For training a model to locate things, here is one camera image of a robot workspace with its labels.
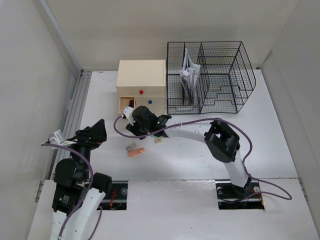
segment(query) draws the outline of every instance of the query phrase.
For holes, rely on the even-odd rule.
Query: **open drawer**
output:
[[[119,113],[121,114],[126,107],[136,107],[136,101],[134,97],[121,96],[119,97]]]

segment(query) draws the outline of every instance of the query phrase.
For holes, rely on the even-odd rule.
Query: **screw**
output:
[[[128,189],[126,189],[125,187],[121,188],[121,194],[122,195],[127,195],[128,194]]]
[[[219,194],[219,195],[221,195],[221,194],[223,194],[224,193],[224,191],[222,191],[223,189],[222,189],[222,187],[217,187],[216,188],[216,192]]]
[[[260,187],[258,187],[258,186],[255,186],[255,187],[253,188],[253,191],[254,191],[255,193],[261,192]]]

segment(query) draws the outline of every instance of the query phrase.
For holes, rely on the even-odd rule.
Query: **drawer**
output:
[[[119,97],[119,113],[121,114],[126,107],[129,106],[130,101],[133,100],[133,108],[136,105],[134,97]]]
[[[117,86],[120,97],[166,97],[166,86]]]
[[[135,107],[146,106],[152,113],[157,116],[166,114],[165,97],[135,97]]]

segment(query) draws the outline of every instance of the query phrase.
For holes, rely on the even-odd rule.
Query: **wire basket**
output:
[[[195,94],[181,83],[185,49],[199,64]],[[242,41],[168,42],[166,89],[168,114],[238,113],[256,86]]]

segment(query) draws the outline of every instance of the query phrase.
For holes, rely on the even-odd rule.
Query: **white paper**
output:
[[[197,78],[200,71],[200,65],[191,61],[188,50],[185,49],[183,67],[180,71],[181,83],[190,102],[193,103],[196,98]]]

